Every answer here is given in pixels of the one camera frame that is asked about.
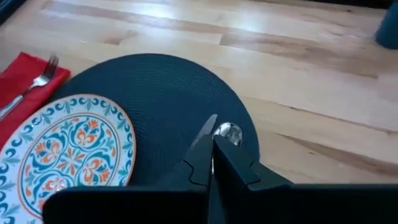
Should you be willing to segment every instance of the fork tines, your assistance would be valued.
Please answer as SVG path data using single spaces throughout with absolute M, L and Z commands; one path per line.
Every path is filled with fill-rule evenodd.
M 55 75 L 55 71 L 58 66 L 58 60 L 59 60 L 59 58 L 57 56 L 55 56 L 55 55 L 50 56 L 49 62 L 45 66 L 45 69 L 43 72 L 44 77 L 51 79 Z

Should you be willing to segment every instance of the teal floral pattern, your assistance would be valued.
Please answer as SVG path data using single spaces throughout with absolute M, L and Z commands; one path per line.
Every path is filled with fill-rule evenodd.
M 0 152 L 0 224 L 41 223 L 55 192 L 76 185 L 126 185 L 136 142 L 112 101 L 75 95 L 32 115 Z

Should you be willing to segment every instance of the wooden tabletop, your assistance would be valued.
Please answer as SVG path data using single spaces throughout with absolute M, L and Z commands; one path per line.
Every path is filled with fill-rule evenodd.
M 398 52 L 385 10 L 297 0 L 27 0 L 0 27 L 0 70 L 52 52 L 74 75 L 127 54 L 203 65 L 236 91 L 261 162 L 294 182 L 398 182 Z

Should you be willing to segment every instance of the round placemat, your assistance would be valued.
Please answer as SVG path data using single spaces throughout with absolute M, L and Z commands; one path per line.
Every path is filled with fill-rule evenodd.
M 243 130 L 243 148 L 259 158 L 256 130 L 235 92 L 204 67 L 174 56 L 137 54 L 99 63 L 72 78 L 51 100 L 92 93 L 116 102 L 136 134 L 129 184 L 150 184 L 171 171 L 201 127 L 218 114 Z

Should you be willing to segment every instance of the blue object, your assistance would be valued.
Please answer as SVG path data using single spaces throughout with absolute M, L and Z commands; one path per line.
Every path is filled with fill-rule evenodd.
M 376 33 L 376 42 L 388 49 L 398 49 L 398 1 L 394 1 Z

